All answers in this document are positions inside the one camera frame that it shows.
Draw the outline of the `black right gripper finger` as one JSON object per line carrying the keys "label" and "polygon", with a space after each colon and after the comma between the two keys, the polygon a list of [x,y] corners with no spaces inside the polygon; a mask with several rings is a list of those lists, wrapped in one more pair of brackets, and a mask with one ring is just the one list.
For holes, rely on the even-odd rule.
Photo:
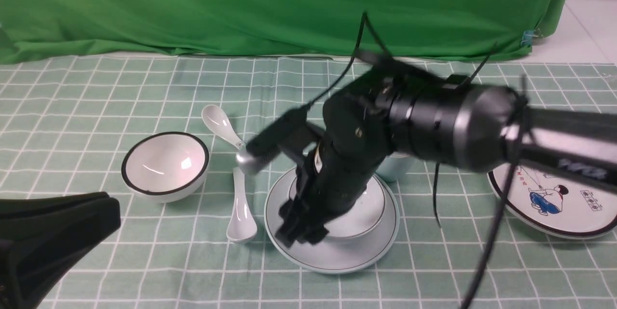
{"label": "black right gripper finger", "polygon": [[296,242],[311,245],[322,242],[330,232],[325,224],[333,220],[333,213],[328,210],[296,199],[287,199],[278,214],[282,225],[277,228],[275,239],[288,248]]}

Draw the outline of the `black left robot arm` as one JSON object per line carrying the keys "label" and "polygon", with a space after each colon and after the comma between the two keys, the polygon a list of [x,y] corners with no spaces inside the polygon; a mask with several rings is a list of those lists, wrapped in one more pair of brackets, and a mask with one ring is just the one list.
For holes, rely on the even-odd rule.
{"label": "black left robot arm", "polygon": [[0,301],[35,309],[84,256],[121,227],[106,192],[0,202]]}

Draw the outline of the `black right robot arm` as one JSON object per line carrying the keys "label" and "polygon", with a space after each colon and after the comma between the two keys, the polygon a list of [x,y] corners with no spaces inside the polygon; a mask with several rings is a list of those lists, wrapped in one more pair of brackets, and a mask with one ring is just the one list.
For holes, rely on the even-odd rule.
{"label": "black right robot arm", "polygon": [[286,247],[316,244],[394,152],[487,173],[518,164],[616,190],[616,116],[533,109],[504,85],[456,88],[371,70],[322,107],[325,132],[297,170],[297,193],[279,210]]}

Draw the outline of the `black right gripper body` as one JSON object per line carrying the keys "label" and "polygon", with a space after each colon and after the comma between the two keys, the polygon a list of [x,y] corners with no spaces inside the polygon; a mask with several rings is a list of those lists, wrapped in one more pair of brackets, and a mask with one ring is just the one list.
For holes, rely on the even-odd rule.
{"label": "black right gripper body", "polygon": [[370,70],[325,101],[325,131],[297,171],[290,227],[323,228],[356,204],[379,164],[395,149],[384,98],[400,80],[399,75]]}

